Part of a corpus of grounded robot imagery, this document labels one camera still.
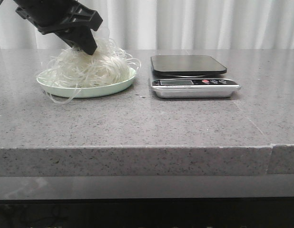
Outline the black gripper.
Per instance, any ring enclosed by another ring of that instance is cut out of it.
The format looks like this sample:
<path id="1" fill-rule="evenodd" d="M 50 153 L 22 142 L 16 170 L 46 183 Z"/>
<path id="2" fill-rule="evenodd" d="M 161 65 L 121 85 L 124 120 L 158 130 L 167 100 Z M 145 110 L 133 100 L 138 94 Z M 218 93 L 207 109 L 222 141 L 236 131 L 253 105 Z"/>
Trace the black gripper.
<path id="1" fill-rule="evenodd" d="M 72 48 L 93 55 L 97 44 L 91 29 L 103 22 L 99 13 L 76 0 L 16 0 L 16 12 L 40 33 L 53 33 Z"/>

